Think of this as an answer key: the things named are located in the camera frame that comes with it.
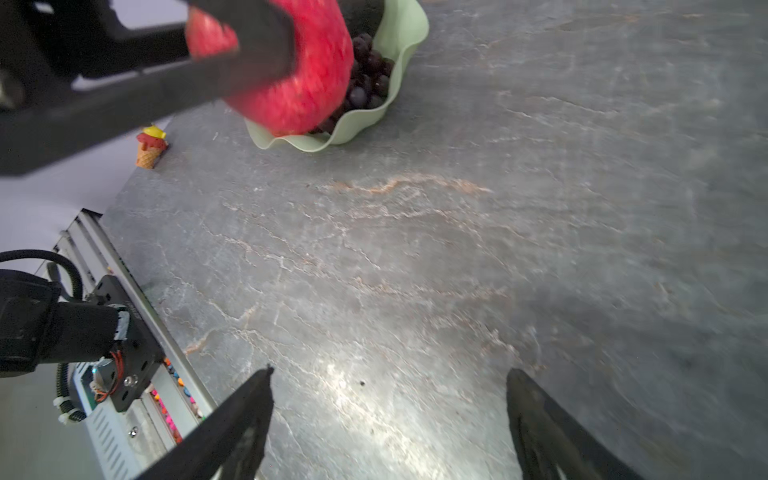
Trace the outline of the dark purple grape bunch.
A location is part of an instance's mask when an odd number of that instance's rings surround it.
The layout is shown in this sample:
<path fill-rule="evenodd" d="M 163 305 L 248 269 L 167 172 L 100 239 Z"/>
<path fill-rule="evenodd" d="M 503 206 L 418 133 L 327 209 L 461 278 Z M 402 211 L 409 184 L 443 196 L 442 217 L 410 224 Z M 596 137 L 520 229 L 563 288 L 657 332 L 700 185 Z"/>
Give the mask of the dark purple grape bunch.
<path fill-rule="evenodd" d="M 395 61 L 377 50 L 368 34 L 353 38 L 352 43 L 354 61 L 344 100 L 310 134 L 332 134 L 344 114 L 376 109 L 389 97 Z"/>

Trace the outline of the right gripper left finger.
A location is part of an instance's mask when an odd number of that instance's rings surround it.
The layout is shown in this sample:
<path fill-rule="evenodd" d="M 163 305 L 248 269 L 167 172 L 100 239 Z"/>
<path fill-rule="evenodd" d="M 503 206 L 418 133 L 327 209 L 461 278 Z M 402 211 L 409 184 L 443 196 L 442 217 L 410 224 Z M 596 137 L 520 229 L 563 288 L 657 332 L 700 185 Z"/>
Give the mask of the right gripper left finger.
<path fill-rule="evenodd" d="M 142 479 L 254 479 L 274 409 L 272 366 L 256 371 Z"/>

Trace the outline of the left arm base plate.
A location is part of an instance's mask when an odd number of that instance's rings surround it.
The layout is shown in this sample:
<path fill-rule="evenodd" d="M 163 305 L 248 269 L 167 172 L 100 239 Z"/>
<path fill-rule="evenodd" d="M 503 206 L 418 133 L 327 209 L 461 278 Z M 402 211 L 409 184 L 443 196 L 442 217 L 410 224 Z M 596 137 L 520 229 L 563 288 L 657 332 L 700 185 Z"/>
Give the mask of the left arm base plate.
<path fill-rule="evenodd" d="M 145 316 L 117 277 L 102 277 L 86 302 L 115 311 L 117 330 L 112 346 L 96 359 L 57 365 L 54 406 L 64 424 L 82 422 L 106 403 L 127 412 L 165 358 Z"/>

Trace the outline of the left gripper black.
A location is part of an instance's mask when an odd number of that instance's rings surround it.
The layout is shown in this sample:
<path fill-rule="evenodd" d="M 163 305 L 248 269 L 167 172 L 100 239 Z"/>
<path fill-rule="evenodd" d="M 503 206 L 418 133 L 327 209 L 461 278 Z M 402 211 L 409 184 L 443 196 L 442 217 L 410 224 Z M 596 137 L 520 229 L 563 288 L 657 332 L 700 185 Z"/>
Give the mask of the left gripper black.
<path fill-rule="evenodd" d="M 200 1 L 235 49 L 192 60 L 185 27 L 128 27 L 108 1 L 1 4 L 1 172 L 21 176 L 150 121 L 269 85 L 295 65 L 269 1 Z"/>

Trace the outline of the red apple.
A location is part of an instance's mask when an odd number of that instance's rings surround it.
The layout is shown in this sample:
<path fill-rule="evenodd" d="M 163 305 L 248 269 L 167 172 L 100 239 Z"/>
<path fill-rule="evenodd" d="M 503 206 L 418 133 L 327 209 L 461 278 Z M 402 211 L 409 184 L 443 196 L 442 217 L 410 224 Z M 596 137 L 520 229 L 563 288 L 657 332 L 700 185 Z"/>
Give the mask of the red apple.
<path fill-rule="evenodd" d="M 341 104 L 352 40 L 336 1 L 191 1 L 191 57 L 237 57 L 228 106 L 274 136 L 301 135 Z"/>

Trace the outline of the dark avocado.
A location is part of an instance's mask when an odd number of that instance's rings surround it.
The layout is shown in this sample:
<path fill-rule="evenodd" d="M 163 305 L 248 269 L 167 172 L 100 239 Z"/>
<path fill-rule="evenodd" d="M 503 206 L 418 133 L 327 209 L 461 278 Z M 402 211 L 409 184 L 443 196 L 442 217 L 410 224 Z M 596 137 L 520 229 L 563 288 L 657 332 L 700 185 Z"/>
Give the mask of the dark avocado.
<path fill-rule="evenodd" d="M 347 30 L 352 38 L 361 34 L 373 37 L 382 22 L 384 0 L 338 0 Z"/>

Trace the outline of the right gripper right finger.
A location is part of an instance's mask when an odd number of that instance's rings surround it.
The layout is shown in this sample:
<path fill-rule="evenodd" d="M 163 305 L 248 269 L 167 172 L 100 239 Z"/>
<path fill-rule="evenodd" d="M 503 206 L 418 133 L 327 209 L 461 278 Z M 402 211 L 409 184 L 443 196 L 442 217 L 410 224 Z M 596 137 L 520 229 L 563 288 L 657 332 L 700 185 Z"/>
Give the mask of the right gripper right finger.
<path fill-rule="evenodd" d="M 506 378 L 507 412 L 524 479 L 638 479 L 526 372 Z"/>

